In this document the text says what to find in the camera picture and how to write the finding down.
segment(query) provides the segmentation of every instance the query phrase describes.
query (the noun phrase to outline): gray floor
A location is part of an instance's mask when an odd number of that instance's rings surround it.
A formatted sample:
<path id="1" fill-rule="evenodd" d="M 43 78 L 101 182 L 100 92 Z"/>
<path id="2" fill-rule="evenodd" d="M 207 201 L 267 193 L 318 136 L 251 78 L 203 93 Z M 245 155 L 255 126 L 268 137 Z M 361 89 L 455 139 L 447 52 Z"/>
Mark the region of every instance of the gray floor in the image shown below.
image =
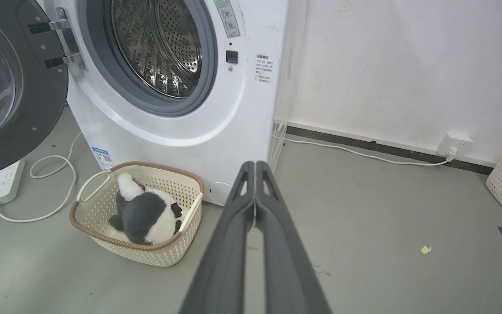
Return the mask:
<path id="1" fill-rule="evenodd" d="M 18 197 L 3 207 L 8 216 L 36 217 L 61 203 L 71 170 L 33 180 L 28 169 L 66 155 L 77 132 L 66 111 L 25 158 Z M 74 165 L 78 187 L 99 171 L 84 142 Z M 275 176 L 333 312 L 502 313 L 502 208 L 485 176 L 295 143 L 283 149 Z M 29 224 L 0 218 L 0 313 L 176 313 L 220 214 L 205 205 L 193 244 L 171 268 L 100 248 L 70 225 L 68 210 Z M 430 254 L 420 252 L 424 245 Z M 252 230 L 247 313 L 264 312 L 262 248 Z"/>

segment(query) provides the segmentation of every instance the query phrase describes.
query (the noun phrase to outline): cable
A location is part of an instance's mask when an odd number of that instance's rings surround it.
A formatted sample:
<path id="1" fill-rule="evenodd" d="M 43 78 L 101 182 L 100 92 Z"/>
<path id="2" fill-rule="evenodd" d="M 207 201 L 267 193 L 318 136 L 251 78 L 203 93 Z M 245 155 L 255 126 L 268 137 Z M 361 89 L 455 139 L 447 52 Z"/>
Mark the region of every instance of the cable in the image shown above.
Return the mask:
<path id="1" fill-rule="evenodd" d="M 69 159 L 71 158 L 71 154 L 73 152 L 73 147 L 75 146 L 75 142 L 77 141 L 77 139 L 82 135 L 82 132 L 81 133 L 78 133 L 77 137 L 75 137 L 75 140 L 73 141 L 73 143 L 71 144 L 71 149 L 69 149 L 69 155 L 67 155 L 67 158 L 63 157 L 63 156 L 60 156 L 60 155 L 51 155 L 51 156 L 48 156 L 48 157 L 44 157 L 38 161 L 36 161 L 36 163 L 34 163 L 34 165 L 32 165 L 32 167 L 30 167 L 30 177 L 32 177 L 33 179 L 43 179 L 45 177 L 49 177 L 50 175 L 60 171 L 61 169 L 63 169 L 65 166 L 69 166 L 71 167 L 71 170 L 73 171 L 73 181 L 71 183 L 71 187 L 69 188 L 69 192 L 67 193 L 67 196 L 65 197 L 64 201 L 61 203 L 61 205 L 59 205 L 58 208 L 56 208 L 54 211 L 52 211 L 51 213 L 47 214 L 47 215 L 44 215 L 42 217 L 38 217 L 38 218 L 33 218 L 33 219 L 11 219 L 9 217 L 6 217 L 4 216 L 1 212 L 0 212 L 0 217 L 7 220 L 7 221 L 10 221 L 10 222 L 34 222 L 34 221 L 40 221 L 42 219 L 46 219 L 50 216 L 52 216 L 53 214 L 55 214 L 56 212 L 60 211 L 64 205 L 67 203 L 67 200 L 69 199 L 69 197 L 71 197 L 71 193 L 75 187 L 75 183 L 76 183 L 76 171 L 75 171 L 75 167 L 73 167 L 73 165 L 71 164 L 71 161 L 69 161 Z M 48 174 L 44 174 L 44 175 L 34 175 L 34 173 L 32 173 L 34 167 L 36 167 L 36 165 L 38 165 L 40 162 L 46 160 L 46 159 L 49 159 L 49 158 L 61 158 L 63 159 L 65 162 L 63 163 L 63 165 L 61 165 L 61 167 L 59 167 L 58 169 L 55 169 L 54 171 L 48 173 Z"/>
<path id="2" fill-rule="evenodd" d="M 384 159 L 384 158 L 377 157 L 377 156 L 366 155 L 366 154 L 358 153 L 357 151 L 353 151 L 351 149 L 347 149 L 346 147 L 339 147 L 336 145 L 327 145 L 327 144 L 307 142 L 307 141 L 295 141 L 295 140 L 289 140 L 289 139 L 285 139 L 285 141 L 292 142 L 292 143 L 312 144 L 312 145 L 317 145 L 317 146 L 321 146 L 321 147 L 342 149 L 342 150 L 349 151 L 350 153 L 353 153 L 356 155 L 360 155 L 360 156 L 368 157 L 368 158 L 373 158 L 373 159 L 378 159 L 381 161 L 386 161 L 387 163 L 391 163 L 391 164 L 395 164 L 395 165 L 440 166 L 440 165 L 444 165 L 446 163 L 450 163 L 456 157 L 456 149 L 451 147 L 451 149 L 449 149 L 449 151 L 447 152 L 448 157 L 445 161 L 442 161 L 442 162 L 436 163 L 436 164 L 411 163 L 408 161 L 406 161 L 406 162 L 392 161 L 392 160 Z"/>

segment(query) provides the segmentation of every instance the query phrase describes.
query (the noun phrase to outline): washing machine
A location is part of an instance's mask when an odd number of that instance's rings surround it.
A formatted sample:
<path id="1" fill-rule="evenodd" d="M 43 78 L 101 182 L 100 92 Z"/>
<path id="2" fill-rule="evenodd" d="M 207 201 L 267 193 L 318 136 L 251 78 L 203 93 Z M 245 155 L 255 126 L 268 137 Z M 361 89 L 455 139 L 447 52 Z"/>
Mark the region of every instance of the washing machine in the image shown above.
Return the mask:
<path id="1" fill-rule="evenodd" d="M 201 177 L 223 205 L 241 164 L 275 168 L 309 0 L 0 0 L 0 169 L 68 103 L 102 169 Z"/>

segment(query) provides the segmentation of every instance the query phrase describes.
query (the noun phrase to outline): electrical outlet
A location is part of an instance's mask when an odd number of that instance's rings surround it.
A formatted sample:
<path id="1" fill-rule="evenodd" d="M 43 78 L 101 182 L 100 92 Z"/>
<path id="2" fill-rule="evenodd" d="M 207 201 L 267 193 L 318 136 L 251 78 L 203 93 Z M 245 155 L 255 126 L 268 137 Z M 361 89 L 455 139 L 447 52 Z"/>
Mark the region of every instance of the electrical outlet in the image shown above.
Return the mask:
<path id="1" fill-rule="evenodd" d="M 451 147 L 456 148 L 456 157 L 463 157 L 466 153 L 472 150 L 474 142 L 470 137 L 457 133 L 448 132 L 437 146 L 439 155 L 447 155 Z"/>

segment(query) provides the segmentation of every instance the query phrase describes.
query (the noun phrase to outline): white power strip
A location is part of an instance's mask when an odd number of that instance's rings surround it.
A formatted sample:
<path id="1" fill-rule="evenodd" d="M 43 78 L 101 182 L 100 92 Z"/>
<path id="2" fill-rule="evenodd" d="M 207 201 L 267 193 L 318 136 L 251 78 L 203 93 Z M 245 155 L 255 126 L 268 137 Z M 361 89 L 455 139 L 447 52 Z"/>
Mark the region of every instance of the white power strip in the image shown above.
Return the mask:
<path id="1" fill-rule="evenodd" d="M 24 161 L 20 160 L 0 170 L 0 205 L 14 200 L 17 196 L 23 169 Z"/>

